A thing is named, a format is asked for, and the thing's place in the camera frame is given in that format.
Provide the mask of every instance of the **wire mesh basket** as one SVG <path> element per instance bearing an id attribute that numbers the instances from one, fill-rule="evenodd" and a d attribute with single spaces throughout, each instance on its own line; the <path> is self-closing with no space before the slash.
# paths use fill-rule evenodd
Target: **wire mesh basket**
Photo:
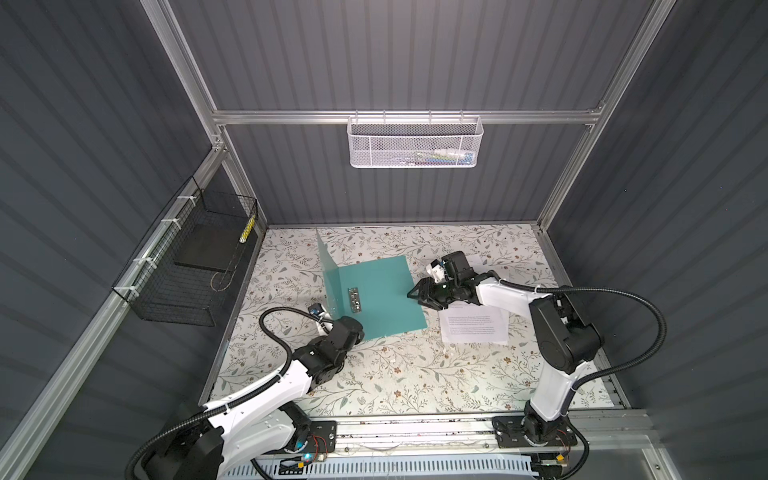
<path id="1" fill-rule="evenodd" d="M 251 231 L 256 214 L 252 197 L 198 189 L 174 219 L 162 220 L 166 227 L 152 250 L 128 262 L 124 272 L 133 262 L 140 264 L 133 283 L 114 285 L 113 290 L 144 320 L 198 326 L 225 323 L 256 246 L 258 234 Z M 200 252 L 189 253 L 189 246 L 201 235 L 216 240 L 222 267 L 191 265 L 184 259 L 191 255 L 194 262 Z"/>
<path id="2" fill-rule="evenodd" d="M 483 134 L 479 117 L 445 123 L 370 123 L 350 117 L 346 131 L 355 168 L 474 167 Z"/>

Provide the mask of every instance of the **black wire basket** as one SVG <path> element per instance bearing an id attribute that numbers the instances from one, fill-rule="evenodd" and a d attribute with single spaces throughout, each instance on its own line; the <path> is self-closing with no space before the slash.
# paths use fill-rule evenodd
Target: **black wire basket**
<path id="1" fill-rule="evenodd" d="M 256 216 L 252 197 L 198 189 L 175 219 L 162 220 L 167 226 L 152 250 L 136 258 L 137 249 L 126 264 L 123 273 L 140 263 L 131 286 L 115 284 L 113 290 L 144 320 L 227 322 L 258 240 Z M 209 259 L 216 265 L 197 264 L 209 252 L 216 254 L 217 261 Z"/>

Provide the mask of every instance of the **floral tablecloth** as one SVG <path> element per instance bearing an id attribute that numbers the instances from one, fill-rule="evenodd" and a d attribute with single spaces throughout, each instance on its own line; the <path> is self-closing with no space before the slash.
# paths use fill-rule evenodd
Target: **floral tablecloth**
<path id="1" fill-rule="evenodd" d="M 418 279 L 435 258 L 463 250 L 480 254 L 510 281 L 555 285 L 529 225 L 268 230 L 212 399 L 236 392 L 285 361 L 283 349 L 259 330 L 264 310 L 281 305 L 304 310 L 324 301 L 316 231 L 340 266 L 405 255 Z M 311 416 L 522 409 L 544 362 L 528 320 L 510 315 L 508 346 L 444 345 L 437 312 L 424 312 L 427 329 L 363 341 L 347 356 L 342 372 L 298 405 Z M 317 336 L 311 320 L 292 313 L 273 314 L 266 324 L 293 348 Z M 572 404 L 612 405 L 599 379 L 581 387 Z"/>

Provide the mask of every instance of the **gray corrugated wall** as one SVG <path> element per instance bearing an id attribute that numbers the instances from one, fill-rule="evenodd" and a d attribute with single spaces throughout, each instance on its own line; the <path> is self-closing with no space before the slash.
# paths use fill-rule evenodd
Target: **gray corrugated wall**
<path id="1" fill-rule="evenodd" d="M 173 0 L 222 110 L 596 107 L 647 0 Z"/>
<path id="2" fill-rule="evenodd" d="M 0 84 L 4 443 L 210 143 L 137 2 L 0 2 Z M 91 433 L 105 450 L 121 435 L 150 434 L 176 402 L 169 396 L 194 394 L 198 371 L 184 352 L 212 355 L 214 336 L 129 318 L 75 401 L 88 414 L 69 412 L 52 445 L 79 432 L 68 442 L 91 460 L 69 463 L 85 465 Z M 173 393 L 147 394 L 144 377 L 161 376 Z"/>
<path id="3" fill-rule="evenodd" d="M 576 284 L 669 317 L 620 373 L 685 478 L 764 478 L 768 453 L 768 2 L 678 2 L 550 235 Z M 613 363 L 650 345 L 631 302 L 589 313 Z"/>
<path id="4" fill-rule="evenodd" d="M 219 109 L 564 110 L 597 107 L 650 1 L 171 4 Z M 343 127 L 228 131 L 286 224 L 535 220 L 583 128 L 486 125 L 441 170 L 354 169 Z"/>
<path id="5" fill-rule="evenodd" d="M 349 165 L 342 125 L 229 127 L 271 223 L 536 220 L 584 127 L 489 125 L 474 168 Z"/>

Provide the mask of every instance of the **yellow marker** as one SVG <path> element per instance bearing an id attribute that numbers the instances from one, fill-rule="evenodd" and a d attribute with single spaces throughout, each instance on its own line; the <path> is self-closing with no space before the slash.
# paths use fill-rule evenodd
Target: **yellow marker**
<path id="1" fill-rule="evenodd" d="M 256 215 L 252 215 L 250 220 L 248 220 L 248 224 L 245 226 L 245 230 L 243 230 L 243 234 L 240 235 L 240 243 L 245 243 L 246 240 L 248 240 L 248 234 L 251 230 L 253 230 L 253 224 L 256 223 Z"/>

